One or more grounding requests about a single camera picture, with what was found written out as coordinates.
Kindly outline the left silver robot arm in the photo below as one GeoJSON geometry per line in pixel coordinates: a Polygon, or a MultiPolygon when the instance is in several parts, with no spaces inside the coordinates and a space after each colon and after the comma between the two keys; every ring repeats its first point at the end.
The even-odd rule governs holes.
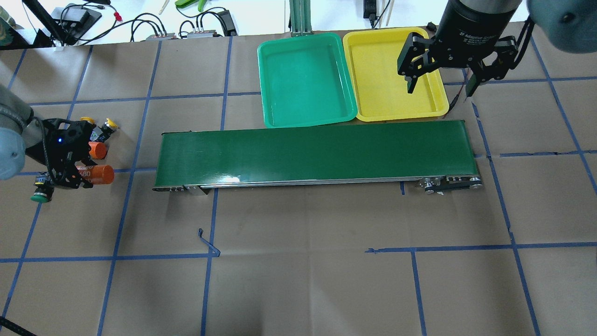
{"type": "Polygon", "coordinates": [[[7,180],[23,170],[25,158],[42,164],[51,187],[92,188],[76,163],[95,166],[89,141],[95,125],[88,121],[41,119],[7,87],[0,87],[0,172],[7,180]]]}

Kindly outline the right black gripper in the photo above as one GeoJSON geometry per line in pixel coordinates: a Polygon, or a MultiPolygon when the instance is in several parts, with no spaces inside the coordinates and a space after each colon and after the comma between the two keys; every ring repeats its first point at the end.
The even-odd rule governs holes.
{"type": "Polygon", "coordinates": [[[491,79],[503,79],[514,68],[519,45],[513,36],[499,38],[520,6],[520,0],[450,0],[434,38],[411,32],[397,58],[397,74],[407,81],[407,93],[414,93],[419,78],[440,67],[437,47],[454,59],[478,59],[495,53],[492,64],[473,60],[472,75],[465,86],[467,97],[491,79]]]}

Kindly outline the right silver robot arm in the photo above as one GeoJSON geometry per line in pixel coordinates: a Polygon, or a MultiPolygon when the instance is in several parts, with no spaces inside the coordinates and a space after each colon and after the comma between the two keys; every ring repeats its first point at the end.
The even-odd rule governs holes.
{"type": "Polygon", "coordinates": [[[492,79],[505,78],[520,64],[535,27],[557,49],[573,54],[596,51],[594,0],[529,0],[520,35],[502,36],[519,0],[450,0],[432,38],[412,32],[397,58],[397,74],[413,93],[424,74],[439,68],[469,68],[467,96],[492,79]]]}

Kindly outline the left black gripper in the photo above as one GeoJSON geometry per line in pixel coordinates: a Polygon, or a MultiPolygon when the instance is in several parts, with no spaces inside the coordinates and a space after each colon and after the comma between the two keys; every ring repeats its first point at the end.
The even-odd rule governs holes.
{"type": "Polygon", "coordinates": [[[86,122],[66,119],[45,119],[39,123],[43,127],[43,163],[55,188],[91,189],[93,185],[82,179],[76,163],[96,165],[88,145],[94,127],[86,122]]]}

